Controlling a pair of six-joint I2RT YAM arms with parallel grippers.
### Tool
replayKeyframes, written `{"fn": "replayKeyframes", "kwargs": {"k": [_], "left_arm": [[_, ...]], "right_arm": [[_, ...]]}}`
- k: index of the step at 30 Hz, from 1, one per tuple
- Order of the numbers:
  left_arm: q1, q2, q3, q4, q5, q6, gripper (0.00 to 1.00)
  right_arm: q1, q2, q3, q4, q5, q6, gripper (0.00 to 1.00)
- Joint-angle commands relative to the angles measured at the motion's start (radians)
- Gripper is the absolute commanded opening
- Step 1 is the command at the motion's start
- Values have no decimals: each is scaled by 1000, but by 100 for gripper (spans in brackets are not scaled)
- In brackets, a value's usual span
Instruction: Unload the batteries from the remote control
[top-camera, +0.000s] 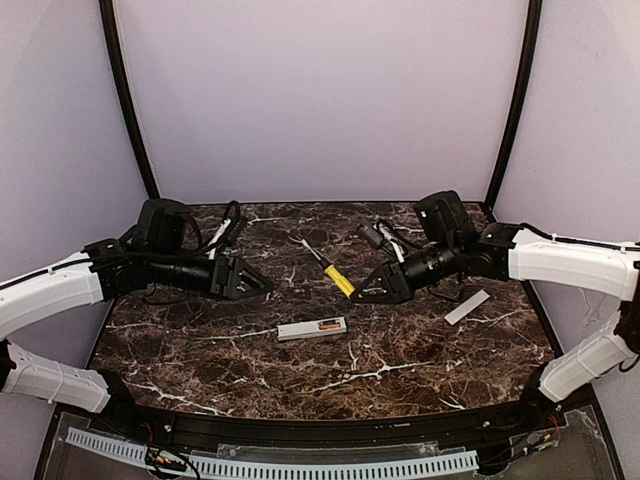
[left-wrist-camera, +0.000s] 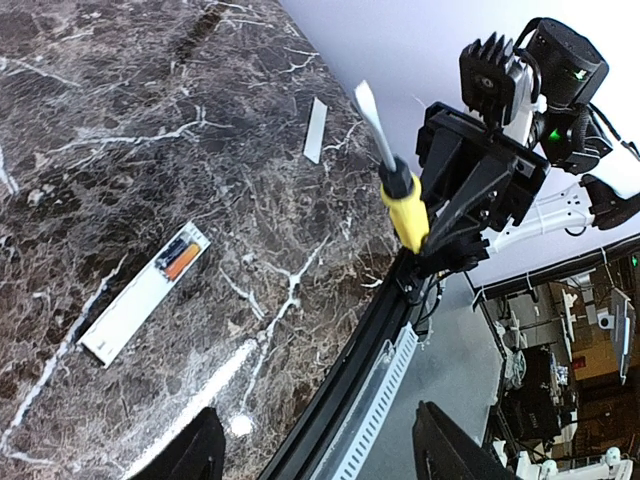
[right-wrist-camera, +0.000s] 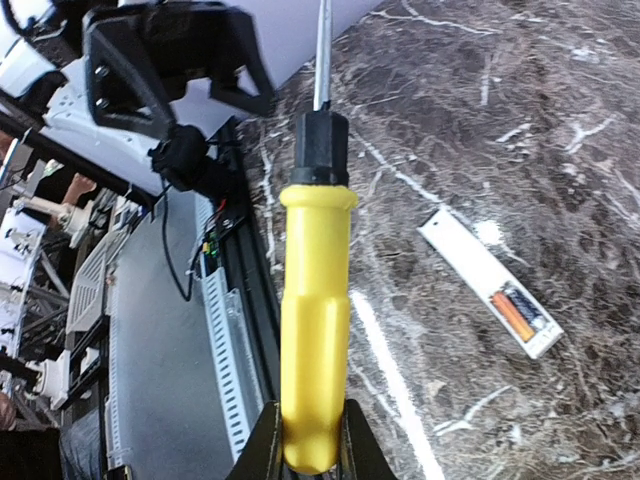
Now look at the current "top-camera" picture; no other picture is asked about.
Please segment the yellow handled screwdriver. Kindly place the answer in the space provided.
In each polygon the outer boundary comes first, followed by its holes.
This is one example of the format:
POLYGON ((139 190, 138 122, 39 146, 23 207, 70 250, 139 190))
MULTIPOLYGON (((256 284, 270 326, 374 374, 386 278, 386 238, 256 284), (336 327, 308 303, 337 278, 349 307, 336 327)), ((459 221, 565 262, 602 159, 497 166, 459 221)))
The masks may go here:
POLYGON ((319 265, 322 267, 324 274, 338 287, 338 289, 347 297, 350 298, 353 292, 355 291, 355 287, 352 283, 344 276, 336 266, 321 252, 312 247, 309 242, 302 237, 290 237, 294 243, 301 245, 303 248, 308 250, 319 265))

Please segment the white remote control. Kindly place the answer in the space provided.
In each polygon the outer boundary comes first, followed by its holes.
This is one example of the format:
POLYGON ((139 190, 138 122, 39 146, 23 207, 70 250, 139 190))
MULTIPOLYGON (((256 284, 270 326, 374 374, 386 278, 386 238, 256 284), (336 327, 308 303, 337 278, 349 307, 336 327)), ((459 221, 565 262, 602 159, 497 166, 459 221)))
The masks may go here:
POLYGON ((317 338, 330 335, 338 335, 347 332, 347 324, 344 317, 333 317, 321 320, 304 321, 277 326, 277 339, 279 342, 300 340, 306 338, 317 338), (341 322, 341 329, 325 330, 319 329, 319 322, 327 319, 336 319, 341 322))

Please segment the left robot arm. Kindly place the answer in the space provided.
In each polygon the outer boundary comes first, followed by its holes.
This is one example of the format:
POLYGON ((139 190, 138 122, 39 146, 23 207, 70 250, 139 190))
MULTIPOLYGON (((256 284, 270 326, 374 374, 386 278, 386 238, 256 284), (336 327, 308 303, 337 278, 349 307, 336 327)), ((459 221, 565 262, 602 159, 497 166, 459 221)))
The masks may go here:
POLYGON ((85 246, 62 261, 1 285, 1 390, 100 413, 130 394, 119 376, 86 370, 29 352, 10 337, 59 313, 111 301, 150 285, 238 301, 267 294, 273 284, 246 260, 224 255, 243 229, 230 202, 220 229, 204 239, 184 203, 150 199, 122 236, 85 246))

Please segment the white battery cover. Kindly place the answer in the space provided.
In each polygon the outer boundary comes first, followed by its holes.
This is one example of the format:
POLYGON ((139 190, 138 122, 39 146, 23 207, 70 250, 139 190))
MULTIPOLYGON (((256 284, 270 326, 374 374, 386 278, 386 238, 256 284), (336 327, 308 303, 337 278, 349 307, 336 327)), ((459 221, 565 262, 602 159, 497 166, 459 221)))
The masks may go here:
POLYGON ((444 320, 450 325, 455 325, 472 311, 481 306, 489 298, 490 295, 486 291, 480 290, 445 315, 444 320))

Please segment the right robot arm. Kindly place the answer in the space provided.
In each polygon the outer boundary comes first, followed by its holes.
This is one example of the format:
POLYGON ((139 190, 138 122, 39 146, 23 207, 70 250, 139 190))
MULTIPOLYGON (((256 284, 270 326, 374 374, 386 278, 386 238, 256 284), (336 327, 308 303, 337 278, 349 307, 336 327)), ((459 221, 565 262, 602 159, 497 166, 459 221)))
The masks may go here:
POLYGON ((401 304, 451 275, 543 281, 598 291, 620 301, 599 330, 533 376, 526 396, 559 403, 639 353, 639 247, 544 233, 526 224, 493 222, 477 231, 453 191, 414 206, 429 247, 376 268, 349 298, 359 304, 401 304))

